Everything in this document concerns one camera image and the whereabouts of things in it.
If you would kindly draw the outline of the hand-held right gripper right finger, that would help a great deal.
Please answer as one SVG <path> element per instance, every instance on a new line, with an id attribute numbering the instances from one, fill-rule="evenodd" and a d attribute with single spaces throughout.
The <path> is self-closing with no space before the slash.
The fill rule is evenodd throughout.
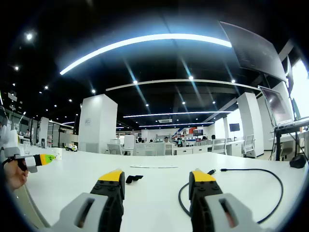
<path id="1" fill-rule="evenodd" d="M 223 193 L 216 179 L 199 169 L 189 174 L 189 215 L 194 232 L 261 232 L 246 205 Z"/>

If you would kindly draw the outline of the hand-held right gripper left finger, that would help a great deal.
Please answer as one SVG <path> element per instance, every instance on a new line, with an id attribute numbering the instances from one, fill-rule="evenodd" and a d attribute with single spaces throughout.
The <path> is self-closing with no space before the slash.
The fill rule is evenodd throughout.
<path id="1" fill-rule="evenodd" d="M 49 232 L 118 232 L 124 214 L 125 173 L 101 176 L 90 193 L 82 193 L 60 212 Z"/>

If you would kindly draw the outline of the person's left hand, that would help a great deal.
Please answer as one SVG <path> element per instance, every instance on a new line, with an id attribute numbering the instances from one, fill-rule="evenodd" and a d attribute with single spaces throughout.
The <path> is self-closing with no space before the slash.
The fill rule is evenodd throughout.
<path id="1" fill-rule="evenodd" d="M 4 171 L 8 186 L 12 191 L 19 189 L 27 182 L 29 171 L 22 171 L 16 160 L 6 163 Z"/>

